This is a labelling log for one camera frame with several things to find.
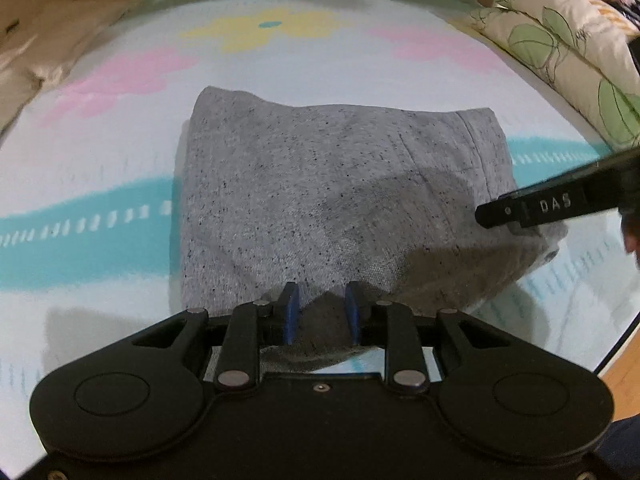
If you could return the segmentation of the grey speckled pants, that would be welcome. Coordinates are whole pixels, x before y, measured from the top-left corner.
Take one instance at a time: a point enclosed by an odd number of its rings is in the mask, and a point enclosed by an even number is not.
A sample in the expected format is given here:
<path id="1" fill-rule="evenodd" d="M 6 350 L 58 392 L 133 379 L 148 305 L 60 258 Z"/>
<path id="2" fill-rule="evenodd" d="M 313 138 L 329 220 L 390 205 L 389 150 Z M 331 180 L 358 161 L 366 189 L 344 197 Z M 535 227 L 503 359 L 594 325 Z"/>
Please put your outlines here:
<path id="1" fill-rule="evenodd" d="M 475 209 L 515 182 L 487 108 L 416 112 L 292 107 L 204 89 L 181 176 L 181 301 L 224 315 L 299 287 L 289 346 L 268 370 L 318 370 L 356 354 L 344 290 L 418 315 L 476 310 L 558 252 L 567 229 L 485 229 Z"/>

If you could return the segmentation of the green leaf print pillow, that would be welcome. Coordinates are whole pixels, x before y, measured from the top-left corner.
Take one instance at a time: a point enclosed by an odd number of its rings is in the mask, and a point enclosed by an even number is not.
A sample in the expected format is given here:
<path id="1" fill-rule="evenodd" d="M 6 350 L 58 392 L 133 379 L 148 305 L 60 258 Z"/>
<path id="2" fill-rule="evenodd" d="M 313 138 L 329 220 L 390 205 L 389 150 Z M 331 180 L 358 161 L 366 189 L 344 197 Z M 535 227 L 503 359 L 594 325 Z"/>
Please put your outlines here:
<path id="1" fill-rule="evenodd" d="M 470 26 L 586 118 L 610 148 L 639 144 L 639 27 L 601 0 L 490 0 Z"/>

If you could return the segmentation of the floral pastel bed sheet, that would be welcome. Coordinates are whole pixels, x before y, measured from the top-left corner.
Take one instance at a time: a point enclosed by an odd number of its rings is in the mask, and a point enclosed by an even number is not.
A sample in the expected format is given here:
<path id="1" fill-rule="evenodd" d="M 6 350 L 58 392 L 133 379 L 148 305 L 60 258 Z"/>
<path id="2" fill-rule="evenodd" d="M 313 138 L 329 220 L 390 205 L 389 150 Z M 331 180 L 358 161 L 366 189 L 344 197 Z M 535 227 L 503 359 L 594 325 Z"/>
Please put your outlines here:
<path id="1" fill-rule="evenodd" d="M 1 139 L 1 468 L 43 450 L 52 368 L 179 307 L 179 154 L 198 94 L 290 105 L 488 107 L 529 185 L 605 152 L 523 66 L 462 32 L 466 0 L 146 0 Z"/>

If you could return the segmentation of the white pillow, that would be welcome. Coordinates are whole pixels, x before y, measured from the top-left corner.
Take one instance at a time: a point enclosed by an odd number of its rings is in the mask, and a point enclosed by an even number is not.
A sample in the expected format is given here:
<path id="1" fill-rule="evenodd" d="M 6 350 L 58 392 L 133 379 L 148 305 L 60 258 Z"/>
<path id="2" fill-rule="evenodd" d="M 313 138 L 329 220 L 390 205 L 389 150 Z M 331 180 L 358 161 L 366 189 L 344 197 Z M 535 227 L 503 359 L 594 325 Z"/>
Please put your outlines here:
<path id="1" fill-rule="evenodd" d="M 1 127 L 61 83 L 93 40 L 122 16 L 118 3 L 51 4 L 1 48 Z"/>

